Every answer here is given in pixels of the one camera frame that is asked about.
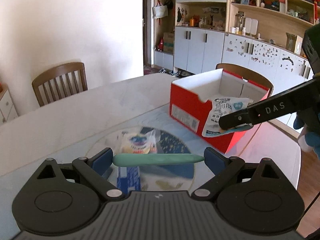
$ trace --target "green cylindrical object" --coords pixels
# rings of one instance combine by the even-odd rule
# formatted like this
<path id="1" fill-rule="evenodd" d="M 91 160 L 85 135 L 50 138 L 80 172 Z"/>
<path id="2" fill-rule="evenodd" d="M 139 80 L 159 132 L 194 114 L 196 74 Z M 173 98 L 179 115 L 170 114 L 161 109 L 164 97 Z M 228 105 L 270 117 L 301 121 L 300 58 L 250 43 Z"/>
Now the green cylindrical object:
<path id="1" fill-rule="evenodd" d="M 133 154 L 121 153 L 113 156 L 112 162 L 118 167 L 135 167 L 145 165 L 175 165 L 186 163 L 198 163 L 204 161 L 204 157 L 185 153 L 166 154 Z"/>

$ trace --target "white wall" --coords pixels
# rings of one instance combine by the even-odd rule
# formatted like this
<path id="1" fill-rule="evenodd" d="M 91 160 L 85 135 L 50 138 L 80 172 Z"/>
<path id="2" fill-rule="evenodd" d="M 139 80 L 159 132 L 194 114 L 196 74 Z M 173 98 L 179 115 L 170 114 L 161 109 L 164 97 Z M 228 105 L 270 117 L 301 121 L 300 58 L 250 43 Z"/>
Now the white wall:
<path id="1" fill-rule="evenodd" d="M 0 0 L 0 80 L 19 114 L 39 107 L 36 76 L 74 60 L 88 89 L 142 76 L 142 0 Z"/>

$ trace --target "hanging bag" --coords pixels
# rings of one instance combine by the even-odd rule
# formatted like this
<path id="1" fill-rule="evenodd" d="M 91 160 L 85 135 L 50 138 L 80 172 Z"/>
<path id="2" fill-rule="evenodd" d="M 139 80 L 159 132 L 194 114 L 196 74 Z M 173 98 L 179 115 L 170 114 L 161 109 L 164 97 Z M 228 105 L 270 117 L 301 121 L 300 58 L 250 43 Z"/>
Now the hanging bag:
<path id="1" fill-rule="evenodd" d="M 160 0 L 158 0 L 157 5 L 153 7 L 153 16 L 155 19 L 168 16 L 168 8 L 166 5 L 162 5 Z"/>

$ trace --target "blue glove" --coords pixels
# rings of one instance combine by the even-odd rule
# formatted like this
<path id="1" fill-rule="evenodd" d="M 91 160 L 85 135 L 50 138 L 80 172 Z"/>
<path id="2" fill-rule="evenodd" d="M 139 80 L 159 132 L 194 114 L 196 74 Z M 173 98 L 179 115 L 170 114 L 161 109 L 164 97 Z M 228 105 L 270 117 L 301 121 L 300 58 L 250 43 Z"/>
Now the blue glove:
<path id="1" fill-rule="evenodd" d="M 297 116 L 296 120 L 294 120 L 293 128 L 297 130 L 302 128 L 303 126 L 303 120 Z M 314 148 L 313 151 L 318 155 L 318 158 L 320 159 L 320 135 L 315 132 L 307 132 L 304 138 L 306 140 L 306 144 Z"/>

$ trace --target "wooden floor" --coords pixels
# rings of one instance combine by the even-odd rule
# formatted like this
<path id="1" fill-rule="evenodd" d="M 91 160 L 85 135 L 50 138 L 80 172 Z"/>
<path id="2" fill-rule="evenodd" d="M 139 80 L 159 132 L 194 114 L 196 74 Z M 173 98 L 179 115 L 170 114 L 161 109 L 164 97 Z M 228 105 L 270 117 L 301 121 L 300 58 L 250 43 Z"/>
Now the wooden floor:
<path id="1" fill-rule="evenodd" d="M 301 153 L 301 170 L 298 192 L 303 198 L 305 208 L 320 191 L 320 160 L 312 153 Z M 306 237 L 320 228 L 320 197 L 302 218 L 297 231 Z"/>

